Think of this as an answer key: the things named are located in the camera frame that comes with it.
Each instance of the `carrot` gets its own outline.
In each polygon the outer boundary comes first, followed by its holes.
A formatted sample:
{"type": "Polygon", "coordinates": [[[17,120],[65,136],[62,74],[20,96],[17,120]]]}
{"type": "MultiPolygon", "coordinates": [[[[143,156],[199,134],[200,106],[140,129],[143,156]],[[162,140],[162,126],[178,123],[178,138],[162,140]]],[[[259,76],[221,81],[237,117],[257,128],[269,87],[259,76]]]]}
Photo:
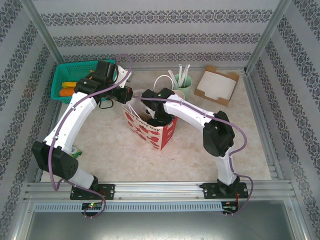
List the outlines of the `carrot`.
{"type": "Polygon", "coordinates": [[[63,88],[60,90],[59,95],[60,97],[70,97],[74,93],[75,93],[74,88],[63,88]]]}

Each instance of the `metal bar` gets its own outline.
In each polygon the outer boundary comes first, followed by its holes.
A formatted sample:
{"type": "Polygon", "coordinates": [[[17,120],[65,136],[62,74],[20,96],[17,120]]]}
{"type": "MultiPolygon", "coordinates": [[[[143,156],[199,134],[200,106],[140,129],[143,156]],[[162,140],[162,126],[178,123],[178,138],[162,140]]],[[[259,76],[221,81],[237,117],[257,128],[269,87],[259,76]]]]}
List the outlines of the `metal bar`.
{"type": "Polygon", "coordinates": [[[253,50],[251,57],[249,58],[249,61],[245,67],[246,73],[251,73],[255,67],[261,53],[263,52],[290,3],[291,0],[280,0],[255,49],[253,50]]]}
{"type": "Polygon", "coordinates": [[[291,228],[296,240],[310,240],[305,219],[303,218],[301,209],[296,199],[288,199],[283,201],[285,209],[291,224],[291,228]]]}
{"type": "MultiPolygon", "coordinates": [[[[172,67],[133,67],[133,71],[165,71],[167,72],[168,69],[173,70],[173,71],[179,71],[179,66],[178,63],[176,65],[173,65],[172,67]]],[[[203,71],[205,70],[205,66],[190,66],[189,71],[203,71]]],[[[244,70],[243,66],[220,66],[216,68],[218,71],[219,70],[244,70]]]]}
{"type": "Polygon", "coordinates": [[[22,203],[19,215],[17,217],[17,222],[13,230],[13,234],[8,239],[24,240],[27,238],[34,209],[35,204],[33,202],[29,201],[22,203]]]}
{"type": "Polygon", "coordinates": [[[40,36],[42,37],[44,43],[47,45],[48,49],[50,50],[51,54],[53,55],[54,60],[56,63],[63,64],[65,63],[65,59],[63,58],[62,54],[60,53],[53,37],[51,36],[50,32],[47,29],[44,21],[42,20],[36,6],[33,3],[33,0],[21,0],[23,8],[26,10],[28,16],[31,18],[34,26],[38,30],[40,36]]]}
{"type": "Polygon", "coordinates": [[[276,171],[274,163],[268,163],[268,168],[269,168],[269,171],[276,171]]]}
{"type": "Polygon", "coordinates": [[[253,113],[253,117],[256,123],[256,128],[258,130],[258,133],[260,135],[260,140],[261,140],[261,144],[264,150],[264,154],[266,155],[266,159],[268,162],[272,162],[274,164],[274,168],[275,171],[277,173],[277,178],[279,180],[283,180],[285,179],[280,165],[279,165],[279,161],[276,155],[276,151],[274,148],[274,145],[272,143],[270,134],[269,134],[269,130],[267,127],[267,123],[266,120],[264,118],[261,106],[258,100],[258,96],[257,93],[255,91],[255,88],[253,86],[253,82],[251,79],[250,75],[242,75],[243,77],[243,81],[244,81],[244,85],[245,85],[245,89],[248,95],[248,99],[251,105],[251,109],[252,109],[252,113],[253,113]]]}
{"type": "MultiPolygon", "coordinates": [[[[174,202],[174,201],[205,201],[203,190],[199,187],[202,182],[113,182],[115,184],[114,200],[174,202]]],[[[24,195],[24,201],[32,202],[75,202],[70,200],[71,186],[61,184],[60,191],[55,192],[48,182],[29,183],[24,195]]],[[[296,198],[290,180],[257,180],[254,181],[251,200],[286,200],[296,198]]],[[[215,199],[215,201],[231,201],[231,199],[215,199]]]]}

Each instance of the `plastic cup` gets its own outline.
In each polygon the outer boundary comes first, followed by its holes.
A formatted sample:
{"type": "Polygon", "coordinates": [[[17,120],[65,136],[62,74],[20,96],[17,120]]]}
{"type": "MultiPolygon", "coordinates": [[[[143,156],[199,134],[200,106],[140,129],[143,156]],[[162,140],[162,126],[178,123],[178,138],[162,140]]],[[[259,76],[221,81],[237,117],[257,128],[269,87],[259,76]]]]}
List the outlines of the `plastic cup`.
{"type": "MultiPolygon", "coordinates": [[[[179,80],[179,74],[174,75],[175,80],[178,82],[179,80]]],[[[182,86],[181,87],[177,87],[177,86],[173,86],[174,90],[180,90],[181,92],[183,92],[184,94],[184,99],[186,101],[188,101],[189,98],[189,93],[190,93],[190,88],[191,88],[191,84],[192,84],[192,78],[190,76],[186,77],[186,80],[183,81],[182,86]]]]}
{"type": "Polygon", "coordinates": [[[180,98],[182,98],[183,100],[185,100],[185,94],[180,91],[180,90],[177,90],[177,89],[173,89],[174,93],[177,94],[180,98]]]}

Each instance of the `white paper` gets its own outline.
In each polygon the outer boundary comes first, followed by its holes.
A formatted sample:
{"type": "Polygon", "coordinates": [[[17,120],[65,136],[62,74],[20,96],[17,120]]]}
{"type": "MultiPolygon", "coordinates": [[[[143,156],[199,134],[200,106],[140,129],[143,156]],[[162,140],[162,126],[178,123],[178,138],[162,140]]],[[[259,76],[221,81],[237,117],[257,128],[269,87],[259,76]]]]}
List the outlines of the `white paper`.
{"type": "Polygon", "coordinates": [[[230,100],[236,81],[217,73],[205,71],[197,89],[208,98],[230,100]]]}

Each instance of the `yellow vegetable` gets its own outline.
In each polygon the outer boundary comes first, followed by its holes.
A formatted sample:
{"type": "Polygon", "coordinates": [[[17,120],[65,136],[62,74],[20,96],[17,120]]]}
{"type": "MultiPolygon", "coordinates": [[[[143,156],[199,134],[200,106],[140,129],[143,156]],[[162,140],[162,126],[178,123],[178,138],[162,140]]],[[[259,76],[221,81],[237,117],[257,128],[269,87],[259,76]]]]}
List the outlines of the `yellow vegetable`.
{"type": "Polygon", "coordinates": [[[66,88],[75,88],[76,87],[77,82],[76,81],[66,81],[62,83],[62,87],[64,89],[66,88]]]}
{"type": "Polygon", "coordinates": [[[75,93],[74,88],[62,88],[59,92],[60,97],[70,97],[75,93]]]}

